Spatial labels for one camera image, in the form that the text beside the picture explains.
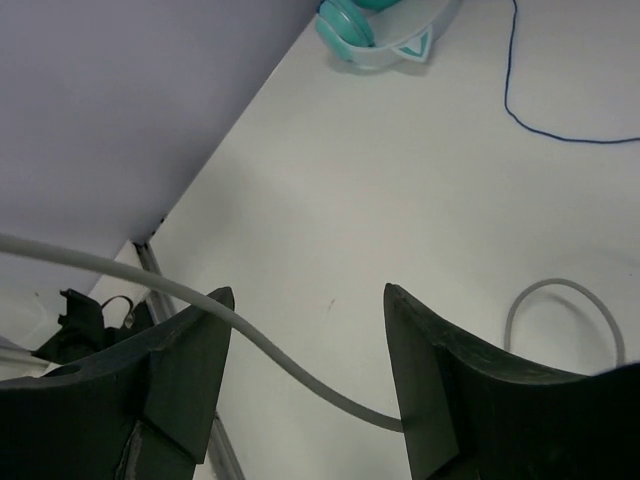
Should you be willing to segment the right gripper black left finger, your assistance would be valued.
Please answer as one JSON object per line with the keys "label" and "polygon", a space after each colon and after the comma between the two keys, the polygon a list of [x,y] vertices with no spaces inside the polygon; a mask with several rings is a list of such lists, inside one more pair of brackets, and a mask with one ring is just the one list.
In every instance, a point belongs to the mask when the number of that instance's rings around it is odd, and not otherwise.
{"label": "right gripper black left finger", "polygon": [[192,478],[230,337],[191,306],[42,377],[2,381],[2,478]]}

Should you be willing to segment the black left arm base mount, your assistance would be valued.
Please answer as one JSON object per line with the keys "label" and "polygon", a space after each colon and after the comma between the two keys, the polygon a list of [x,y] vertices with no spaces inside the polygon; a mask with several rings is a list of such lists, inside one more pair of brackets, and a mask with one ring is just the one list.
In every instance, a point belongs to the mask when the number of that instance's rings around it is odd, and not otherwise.
{"label": "black left arm base mount", "polygon": [[[59,330],[30,351],[36,359],[63,365],[96,366],[113,370],[136,365],[163,342],[163,328],[152,322],[146,306],[136,307],[124,295],[100,303],[73,289],[62,290],[66,310],[57,318]],[[105,307],[117,300],[128,305],[128,327],[110,327]]]}

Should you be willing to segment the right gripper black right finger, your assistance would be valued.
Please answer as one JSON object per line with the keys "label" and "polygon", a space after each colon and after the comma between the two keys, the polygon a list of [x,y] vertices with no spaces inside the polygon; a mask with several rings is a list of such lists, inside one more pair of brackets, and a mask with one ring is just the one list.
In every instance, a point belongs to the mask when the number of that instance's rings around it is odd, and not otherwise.
{"label": "right gripper black right finger", "polygon": [[387,285],[389,356],[415,479],[635,479],[639,368],[585,376],[508,353]]}

